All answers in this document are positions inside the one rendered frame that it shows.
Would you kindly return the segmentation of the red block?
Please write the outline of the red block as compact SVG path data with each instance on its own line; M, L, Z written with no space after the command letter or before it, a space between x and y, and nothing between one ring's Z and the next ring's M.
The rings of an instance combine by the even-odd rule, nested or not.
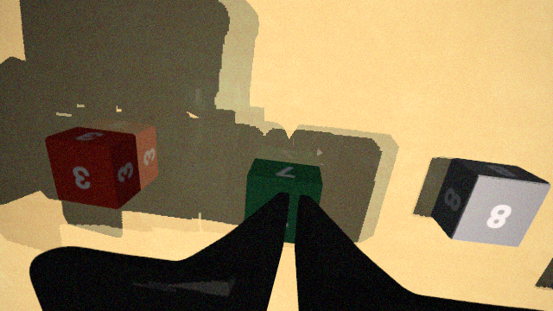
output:
M59 200L118 209L141 191L134 134L78 126L45 144Z

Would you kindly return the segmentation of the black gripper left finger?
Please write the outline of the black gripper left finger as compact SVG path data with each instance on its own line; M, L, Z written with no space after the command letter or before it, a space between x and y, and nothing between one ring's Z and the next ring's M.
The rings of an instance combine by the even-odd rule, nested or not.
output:
M179 261L57 247L34 257L30 281L42 311L267 311L288 211L279 193Z

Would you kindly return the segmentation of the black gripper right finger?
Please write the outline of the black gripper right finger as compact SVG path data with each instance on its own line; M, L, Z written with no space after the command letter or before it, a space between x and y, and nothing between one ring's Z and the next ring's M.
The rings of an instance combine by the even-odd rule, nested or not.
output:
M295 258L298 311L543 311L411 292L307 195L299 198Z

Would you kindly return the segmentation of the dark green block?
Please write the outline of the dark green block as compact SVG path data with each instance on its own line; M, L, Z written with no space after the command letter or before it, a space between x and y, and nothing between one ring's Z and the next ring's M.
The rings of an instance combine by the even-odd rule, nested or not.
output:
M295 243L296 216L300 195L320 205L323 184L318 166L255 158L247 175L245 218L279 193L289 194L289 211L284 242Z

